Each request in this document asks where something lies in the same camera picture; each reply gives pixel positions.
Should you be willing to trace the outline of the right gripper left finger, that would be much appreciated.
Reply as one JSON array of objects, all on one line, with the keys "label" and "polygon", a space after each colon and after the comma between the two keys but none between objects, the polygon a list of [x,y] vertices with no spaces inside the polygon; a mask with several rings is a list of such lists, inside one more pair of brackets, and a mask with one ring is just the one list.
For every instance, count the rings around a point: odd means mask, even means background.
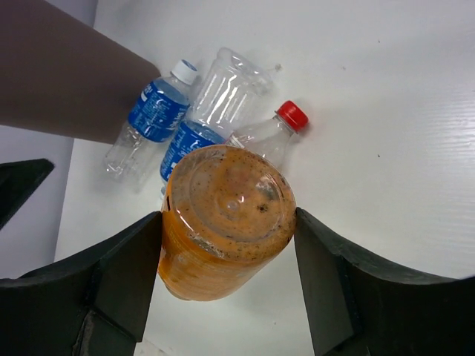
[{"label": "right gripper left finger", "polygon": [[19,278],[1,279],[2,355],[132,355],[161,249],[159,211]]}]

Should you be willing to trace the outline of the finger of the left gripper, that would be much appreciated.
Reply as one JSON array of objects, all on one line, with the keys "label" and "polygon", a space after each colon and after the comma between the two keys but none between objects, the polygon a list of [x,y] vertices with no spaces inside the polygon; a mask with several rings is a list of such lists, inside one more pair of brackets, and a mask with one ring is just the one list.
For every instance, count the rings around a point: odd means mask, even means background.
[{"label": "finger of the left gripper", "polygon": [[1,164],[0,229],[3,229],[53,169],[54,164],[48,159]]}]

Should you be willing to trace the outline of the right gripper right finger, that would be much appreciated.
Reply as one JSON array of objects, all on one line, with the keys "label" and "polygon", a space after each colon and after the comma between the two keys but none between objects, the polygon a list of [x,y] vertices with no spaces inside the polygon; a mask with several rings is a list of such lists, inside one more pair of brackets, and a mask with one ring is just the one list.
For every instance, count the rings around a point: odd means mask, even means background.
[{"label": "right gripper right finger", "polygon": [[392,262],[302,208],[295,252],[316,355],[472,355],[474,279]]}]

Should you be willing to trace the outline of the orange juice bottle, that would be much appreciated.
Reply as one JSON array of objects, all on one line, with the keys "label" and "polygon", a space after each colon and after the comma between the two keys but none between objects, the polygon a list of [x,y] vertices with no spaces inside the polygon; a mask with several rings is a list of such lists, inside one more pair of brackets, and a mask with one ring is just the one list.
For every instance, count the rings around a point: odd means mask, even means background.
[{"label": "orange juice bottle", "polygon": [[234,293],[289,244],[296,202],[267,160],[228,145],[182,158],[166,185],[157,273],[182,300]]}]

